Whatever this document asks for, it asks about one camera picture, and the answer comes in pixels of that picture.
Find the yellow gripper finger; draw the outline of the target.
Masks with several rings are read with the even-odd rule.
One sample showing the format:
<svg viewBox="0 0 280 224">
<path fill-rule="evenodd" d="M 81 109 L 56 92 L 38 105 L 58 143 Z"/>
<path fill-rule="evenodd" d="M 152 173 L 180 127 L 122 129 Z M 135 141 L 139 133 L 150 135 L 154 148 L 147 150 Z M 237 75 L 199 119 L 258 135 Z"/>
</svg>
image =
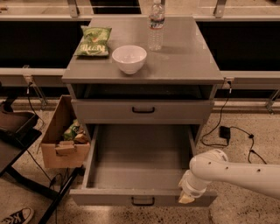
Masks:
<svg viewBox="0 0 280 224">
<path fill-rule="evenodd" d="M 187 194 L 186 192 L 182 191 L 180 193 L 180 196 L 178 198 L 178 202 L 181 204 L 189 204 L 195 201 L 195 198 L 191 196 L 190 194 Z"/>
</svg>

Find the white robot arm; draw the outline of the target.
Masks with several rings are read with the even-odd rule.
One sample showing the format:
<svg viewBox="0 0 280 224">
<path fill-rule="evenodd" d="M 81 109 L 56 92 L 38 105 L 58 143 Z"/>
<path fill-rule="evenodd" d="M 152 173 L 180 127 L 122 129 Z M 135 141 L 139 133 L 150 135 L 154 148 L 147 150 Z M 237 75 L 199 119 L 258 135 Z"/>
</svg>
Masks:
<svg viewBox="0 0 280 224">
<path fill-rule="evenodd" d="M 190 160 L 189 169 L 178 183 L 181 188 L 178 202 L 194 202 L 214 181 L 226 182 L 280 199 L 279 164 L 232 163 L 228 161 L 224 151 L 214 149 L 200 153 Z"/>
</svg>

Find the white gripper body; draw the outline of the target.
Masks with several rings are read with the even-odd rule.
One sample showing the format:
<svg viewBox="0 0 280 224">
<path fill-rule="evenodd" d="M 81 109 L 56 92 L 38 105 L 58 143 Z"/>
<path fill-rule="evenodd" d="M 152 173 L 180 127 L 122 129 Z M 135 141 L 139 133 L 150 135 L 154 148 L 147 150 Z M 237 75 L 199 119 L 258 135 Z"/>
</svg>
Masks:
<svg viewBox="0 0 280 224">
<path fill-rule="evenodd" d="M 207 190 L 210 181 L 196 177 L 191 170 L 187 170 L 178 183 L 181 188 L 181 199 L 200 198 Z"/>
</svg>

